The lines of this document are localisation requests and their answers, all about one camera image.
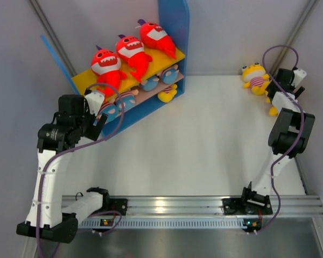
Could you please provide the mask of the yellow frog plush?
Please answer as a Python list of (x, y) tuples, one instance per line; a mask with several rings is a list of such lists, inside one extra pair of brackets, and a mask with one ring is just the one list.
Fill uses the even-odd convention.
[(244, 89), (250, 89), (256, 96), (265, 94), (266, 88), (270, 84), (270, 76), (261, 64), (256, 62), (249, 66), (243, 66), (241, 71)]
[(157, 94), (158, 99), (163, 103), (169, 103), (177, 94), (177, 85), (172, 84)]

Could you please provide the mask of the yellow frog plush back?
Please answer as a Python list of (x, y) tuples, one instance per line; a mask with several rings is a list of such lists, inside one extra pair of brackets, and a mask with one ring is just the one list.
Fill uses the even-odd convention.
[(249, 66), (243, 66), (241, 71), (244, 89), (250, 89), (256, 96), (265, 94), (266, 88), (270, 84), (270, 76), (261, 64), (256, 62)]

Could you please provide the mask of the red shark plush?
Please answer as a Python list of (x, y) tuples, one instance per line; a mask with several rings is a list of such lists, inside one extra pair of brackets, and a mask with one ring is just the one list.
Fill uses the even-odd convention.
[(156, 49), (167, 56), (176, 59), (176, 46), (173, 39), (157, 23), (138, 20), (139, 36), (141, 42), (148, 48)]
[(118, 90), (121, 80), (127, 79), (127, 74), (121, 70), (121, 59), (113, 51), (96, 45), (97, 52), (90, 63), (90, 68), (97, 76), (97, 83), (110, 84)]

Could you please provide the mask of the boy doll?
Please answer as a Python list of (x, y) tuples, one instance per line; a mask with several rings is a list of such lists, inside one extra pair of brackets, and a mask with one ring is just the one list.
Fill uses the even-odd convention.
[(115, 105), (120, 112), (122, 110), (128, 111), (132, 109), (136, 105), (136, 96), (138, 95), (138, 90), (128, 90), (121, 93), (122, 102), (120, 101), (119, 97), (115, 99)]
[(165, 84), (173, 84), (176, 81), (178, 74), (179, 74), (178, 65), (174, 64), (164, 69), (160, 73), (159, 78)]
[(118, 107), (111, 102), (105, 102), (102, 106), (101, 109), (99, 110), (99, 113), (97, 115), (97, 121), (101, 119), (103, 115), (107, 116), (106, 122), (111, 122), (113, 121), (119, 114), (119, 109)]
[(157, 87), (160, 78), (156, 75), (149, 77), (148, 79), (144, 80), (142, 83), (139, 84), (139, 88), (144, 91), (151, 91)]

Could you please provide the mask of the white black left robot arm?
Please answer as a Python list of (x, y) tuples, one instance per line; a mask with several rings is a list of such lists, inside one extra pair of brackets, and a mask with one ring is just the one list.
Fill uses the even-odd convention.
[(91, 214), (106, 214), (111, 208), (108, 190), (92, 187), (82, 198), (62, 208), (67, 167), (75, 145), (82, 137), (97, 140), (107, 120), (96, 117), (104, 94), (63, 95), (51, 123), (38, 131), (38, 175), (30, 211), (17, 225), (17, 234), (53, 242), (70, 243), (78, 226)]

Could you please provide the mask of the yellow frog plush face down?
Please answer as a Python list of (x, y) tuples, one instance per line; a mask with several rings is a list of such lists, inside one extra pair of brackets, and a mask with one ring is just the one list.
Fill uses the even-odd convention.
[(269, 109), (269, 115), (270, 116), (277, 116), (278, 115), (278, 110), (276, 109), (275, 106), (272, 105), (272, 102), (271, 102), (269, 97), (266, 98), (266, 102), (271, 105), (271, 107)]

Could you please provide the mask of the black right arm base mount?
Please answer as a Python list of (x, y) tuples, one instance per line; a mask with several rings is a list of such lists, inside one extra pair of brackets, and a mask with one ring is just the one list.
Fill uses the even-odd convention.
[(225, 215), (272, 215), (270, 202), (258, 202), (256, 200), (242, 200), (240, 198), (224, 198), (222, 200), (223, 213)]

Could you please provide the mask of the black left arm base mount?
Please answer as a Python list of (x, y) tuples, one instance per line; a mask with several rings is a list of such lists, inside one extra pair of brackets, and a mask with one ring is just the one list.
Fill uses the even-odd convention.
[(126, 198), (111, 198), (108, 197), (103, 200), (102, 207), (95, 211), (100, 213), (104, 211), (118, 211), (121, 215), (125, 216), (128, 209), (128, 199)]

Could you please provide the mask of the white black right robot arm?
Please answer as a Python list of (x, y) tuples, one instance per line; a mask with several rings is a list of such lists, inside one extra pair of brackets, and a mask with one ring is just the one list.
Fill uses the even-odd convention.
[(297, 105), (297, 98), (305, 90), (300, 86), (305, 77), (306, 71), (297, 67), (280, 68), (275, 78), (270, 78), (259, 63), (242, 68), (243, 87), (257, 96), (265, 94), (271, 105), (269, 115), (277, 118), (268, 138), (272, 153), (259, 175), (242, 192), (240, 206), (247, 214), (272, 214), (272, 183), (307, 146), (315, 116)]

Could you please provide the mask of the red shark plush mouth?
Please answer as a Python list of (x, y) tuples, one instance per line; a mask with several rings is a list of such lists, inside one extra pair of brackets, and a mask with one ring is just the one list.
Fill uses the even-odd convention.
[(150, 62), (153, 61), (152, 56), (145, 52), (144, 45), (138, 38), (123, 34), (118, 37), (120, 40), (115, 45), (116, 53), (130, 68), (134, 69), (130, 71), (130, 74), (141, 83)]

